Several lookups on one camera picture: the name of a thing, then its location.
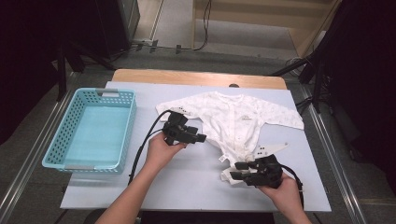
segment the metal frame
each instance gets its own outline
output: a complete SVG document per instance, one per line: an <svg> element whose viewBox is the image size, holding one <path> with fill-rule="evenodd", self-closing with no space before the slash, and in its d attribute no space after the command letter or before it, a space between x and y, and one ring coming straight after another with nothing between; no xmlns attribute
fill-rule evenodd
<svg viewBox="0 0 396 224"><path fill-rule="evenodd" d="M301 85L301 89L304 98L311 96L310 91L306 87ZM320 141L322 142L322 145L326 152L326 156L329 159L330 166L332 167L332 172L334 173L335 180L337 181L338 187L340 188L341 194L344 198L344 202L346 204L346 208L349 212L352 222L354 224L367 223L367 220L361 210L361 206L358 201L358 198L356 197L355 191L353 190L347 178L347 174L344 172L343 165L332 144L332 140L329 136L329 133L326 129L326 126L323 122L321 115L316 112L315 108L312 105L309 106L309 112L317 128Z"/></svg>
<svg viewBox="0 0 396 224"><path fill-rule="evenodd" d="M0 223L8 222L9 218L11 217L11 213L18 202L18 199L21 197L21 194L26 187L30 176L32 175L32 172L35 169L35 166L37 165L45 149L47 149L46 146L48 145L51 137L55 134L56 128L58 127L57 124L61 122L64 111L66 110L67 105L69 104L73 93L76 90L78 74L79 73L75 72L70 74L70 78L68 80L68 87L70 90L67 91L64 95L64 98L57 102L53 107L49 118L44 124L39 136L35 140L29 155L26 157L21 169L18 171L17 175L8 186L5 196L0 204Z"/></svg>

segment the white table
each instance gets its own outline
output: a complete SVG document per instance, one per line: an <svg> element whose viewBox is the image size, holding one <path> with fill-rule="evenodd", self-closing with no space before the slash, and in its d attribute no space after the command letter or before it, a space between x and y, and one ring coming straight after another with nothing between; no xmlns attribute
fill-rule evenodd
<svg viewBox="0 0 396 224"><path fill-rule="evenodd" d="M108 207L126 188L134 156L152 122L157 118L154 106L205 91L223 94L247 94L279 105L295 108L289 91L243 89L208 86L167 85L131 82L108 82L107 88L131 89L136 93L137 112L129 146L127 164L121 175L73 174L67 187L62 208L93 209ZM201 128L200 120L189 120L189 126ZM306 211L331 211L318 175L304 131L277 125L262 127L259 143L289 146L276 153L280 163L292 168L304 183ZM143 151L139 170L146 157ZM231 186L220 180L219 174L229 166L221 163L220 150L209 143L189 145L177 153L153 182L142 205L143 210L162 211L276 211L269 198L245 183Z"/></svg>

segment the table surface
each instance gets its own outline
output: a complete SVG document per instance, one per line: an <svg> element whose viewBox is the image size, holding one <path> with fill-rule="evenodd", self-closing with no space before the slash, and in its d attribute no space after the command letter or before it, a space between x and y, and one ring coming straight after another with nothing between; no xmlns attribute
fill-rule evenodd
<svg viewBox="0 0 396 224"><path fill-rule="evenodd" d="M146 135L143 133L145 131L142 133L139 131L146 130L157 116L153 107L164 100L177 99L183 95L193 95L203 91L220 91L229 95L244 93L290 108L294 107L291 94L285 90L286 85L282 78L266 77L264 80L268 82L264 83L262 77L243 76L242 78L238 75L213 73L125 69L116 71L113 82L107 83L106 87L133 89L136 91L138 105L127 161L133 160L135 150L141 144L140 138ZM233 83L245 88L226 88ZM189 122L191 123L188 125L198 127L201 131L199 120L189 120ZM302 179L305 209L331 211L304 131L278 125L264 126L259 141L269 144L288 141L290 144L288 148L277 152L276 156L281 163L294 169ZM146 157L144 154L142 153L137 170L143 165ZM247 187L245 183L231 186L228 182L219 179L219 173L228 167L228 164L225 164L228 162L221 163L218 160L220 154L218 148L207 142L189 146L188 150L177 153L171 163L157 176L142 209L275 211L276 208L269 198L258 190ZM132 164L127 164L121 175L73 174L61 207L84 209L109 206L125 189L131 167Z"/></svg>

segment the blue basket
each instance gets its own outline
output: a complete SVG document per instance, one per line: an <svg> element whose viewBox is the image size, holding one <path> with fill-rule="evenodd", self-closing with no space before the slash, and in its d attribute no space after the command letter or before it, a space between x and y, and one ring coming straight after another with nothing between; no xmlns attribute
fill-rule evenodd
<svg viewBox="0 0 396 224"><path fill-rule="evenodd" d="M133 91L78 89L42 161L62 172L123 170L136 112Z"/></svg>

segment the white fabric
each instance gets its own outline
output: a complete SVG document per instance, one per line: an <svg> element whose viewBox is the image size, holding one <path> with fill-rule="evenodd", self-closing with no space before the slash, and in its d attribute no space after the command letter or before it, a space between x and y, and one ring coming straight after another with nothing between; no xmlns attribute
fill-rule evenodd
<svg viewBox="0 0 396 224"><path fill-rule="evenodd" d="M240 94L229 96L217 91L205 92L156 106L161 114L173 107L187 111L188 119L201 119L206 140L219 147L222 158L230 162L221 179L233 181L230 171L237 161L253 161L260 129L264 123L303 129L304 124L296 110L273 104L262 99Z"/></svg>

